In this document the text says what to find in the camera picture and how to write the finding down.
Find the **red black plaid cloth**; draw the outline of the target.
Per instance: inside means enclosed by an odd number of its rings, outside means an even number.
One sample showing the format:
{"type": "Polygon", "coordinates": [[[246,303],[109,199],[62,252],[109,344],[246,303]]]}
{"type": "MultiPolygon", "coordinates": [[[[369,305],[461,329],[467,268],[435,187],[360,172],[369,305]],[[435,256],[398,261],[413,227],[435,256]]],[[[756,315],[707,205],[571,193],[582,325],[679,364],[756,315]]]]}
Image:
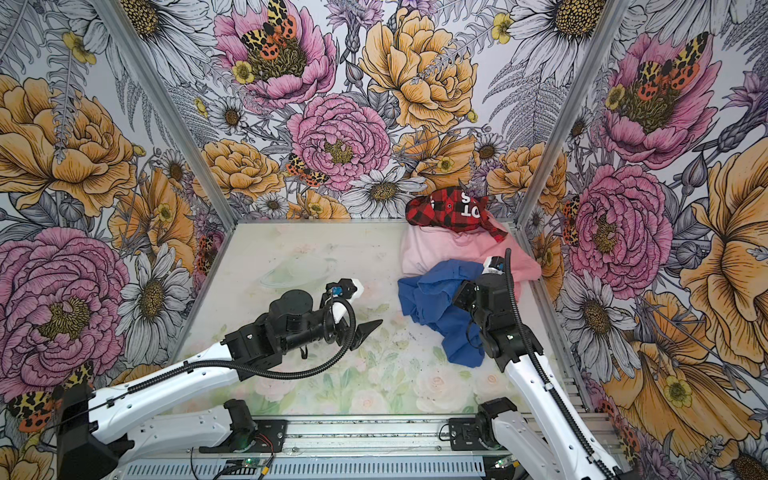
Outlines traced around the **red black plaid cloth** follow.
{"type": "Polygon", "coordinates": [[[508,232],[492,222],[487,197],[473,197],[461,187],[447,187],[410,200],[406,221],[413,226],[441,227],[456,233],[484,230],[497,242],[508,232]]]}

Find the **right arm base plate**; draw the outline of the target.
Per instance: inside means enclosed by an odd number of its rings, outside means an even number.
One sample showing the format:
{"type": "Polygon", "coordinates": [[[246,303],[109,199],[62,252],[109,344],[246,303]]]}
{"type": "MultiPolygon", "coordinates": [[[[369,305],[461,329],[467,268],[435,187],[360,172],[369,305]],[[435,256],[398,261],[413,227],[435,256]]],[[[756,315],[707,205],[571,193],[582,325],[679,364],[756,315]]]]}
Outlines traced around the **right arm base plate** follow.
{"type": "Polygon", "coordinates": [[[493,436],[490,426],[472,418],[449,418],[448,442],[452,451],[505,451],[493,436]]]}

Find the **blue cloth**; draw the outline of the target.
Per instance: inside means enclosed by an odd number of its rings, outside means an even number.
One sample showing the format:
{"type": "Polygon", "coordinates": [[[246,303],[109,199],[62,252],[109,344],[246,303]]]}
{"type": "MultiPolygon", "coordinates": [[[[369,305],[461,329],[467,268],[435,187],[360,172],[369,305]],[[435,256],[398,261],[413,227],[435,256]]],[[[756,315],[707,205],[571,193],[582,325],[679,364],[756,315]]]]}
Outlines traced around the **blue cloth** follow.
{"type": "Polygon", "coordinates": [[[473,281],[482,272],[480,263],[451,259],[423,275],[397,282],[402,313],[442,336],[442,348],[450,363],[469,368],[479,367],[485,358],[479,327],[471,323],[468,312],[453,304],[453,299],[464,281],[473,281]]]}

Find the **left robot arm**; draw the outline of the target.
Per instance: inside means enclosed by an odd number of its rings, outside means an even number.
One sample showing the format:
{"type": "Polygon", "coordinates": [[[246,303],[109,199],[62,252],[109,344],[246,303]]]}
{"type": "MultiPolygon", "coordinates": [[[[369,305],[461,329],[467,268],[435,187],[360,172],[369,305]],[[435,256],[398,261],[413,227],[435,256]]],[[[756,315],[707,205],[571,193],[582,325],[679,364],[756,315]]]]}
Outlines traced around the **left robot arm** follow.
{"type": "Polygon", "coordinates": [[[381,326],[360,323],[352,307],[364,291],[359,280],[326,285],[319,301],[304,290],[290,290],[272,301],[255,321],[225,335],[207,349],[138,380],[93,389],[74,386],[61,398],[56,440],[60,479],[102,479],[160,434],[146,422],[197,395],[251,377],[296,381],[313,377],[358,349],[381,326]],[[280,372],[286,354],[309,344],[337,344],[338,351],[313,368],[280,372]]]}

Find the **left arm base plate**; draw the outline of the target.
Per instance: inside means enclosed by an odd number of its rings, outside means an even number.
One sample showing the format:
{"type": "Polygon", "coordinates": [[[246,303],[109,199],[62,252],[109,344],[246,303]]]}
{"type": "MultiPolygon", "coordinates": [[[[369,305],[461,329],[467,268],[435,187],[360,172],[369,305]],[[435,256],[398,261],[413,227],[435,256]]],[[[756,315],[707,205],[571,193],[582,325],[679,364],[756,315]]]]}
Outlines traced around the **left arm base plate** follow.
{"type": "Polygon", "coordinates": [[[280,453],[287,436],[287,420],[255,420],[250,429],[240,428],[230,433],[219,445],[199,447],[204,454],[280,453]]]}

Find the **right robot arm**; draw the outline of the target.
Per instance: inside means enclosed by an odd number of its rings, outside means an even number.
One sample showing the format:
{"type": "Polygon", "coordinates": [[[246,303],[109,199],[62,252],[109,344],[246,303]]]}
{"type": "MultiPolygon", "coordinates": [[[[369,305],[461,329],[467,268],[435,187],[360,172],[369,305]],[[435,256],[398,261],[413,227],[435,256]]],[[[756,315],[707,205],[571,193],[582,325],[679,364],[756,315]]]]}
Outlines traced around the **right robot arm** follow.
{"type": "Polygon", "coordinates": [[[480,329],[483,350],[514,384],[537,429],[507,398],[480,405],[480,437],[507,450],[531,479],[635,479],[603,447],[559,385],[532,330],[523,323],[513,282],[485,273],[459,287],[453,304],[480,329]]]}

